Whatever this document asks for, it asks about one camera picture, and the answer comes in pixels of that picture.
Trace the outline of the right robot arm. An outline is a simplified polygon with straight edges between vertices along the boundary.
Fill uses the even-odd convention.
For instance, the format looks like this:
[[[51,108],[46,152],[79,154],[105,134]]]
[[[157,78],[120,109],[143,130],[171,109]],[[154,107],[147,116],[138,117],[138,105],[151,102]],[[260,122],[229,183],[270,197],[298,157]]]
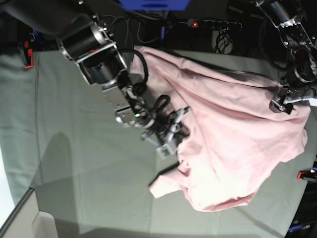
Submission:
[[[3,0],[1,9],[29,27],[56,38],[62,54],[75,63],[90,85],[99,84],[112,105],[116,120],[144,129],[142,137],[156,136],[158,146],[178,145],[190,134],[182,123],[188,108],[166,113],[168,95],[149,106],[149,69],[135,49],[120,49],[112,31],[79,0]]]

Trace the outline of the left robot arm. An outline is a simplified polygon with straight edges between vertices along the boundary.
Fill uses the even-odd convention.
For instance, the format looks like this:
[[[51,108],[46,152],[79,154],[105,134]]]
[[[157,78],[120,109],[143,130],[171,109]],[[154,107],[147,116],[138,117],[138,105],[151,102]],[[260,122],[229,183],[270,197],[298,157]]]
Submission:
[[[270,109],[291,114],[295,103],[317,97],[317,40],[309,31],[305,12],[297,0],[256,0],[254,4],[265,15],[265,22],[278,30],[283,46],[293,58],[286,67],[281,67],[262,50],[274,68],[286,73],[270,102]]]

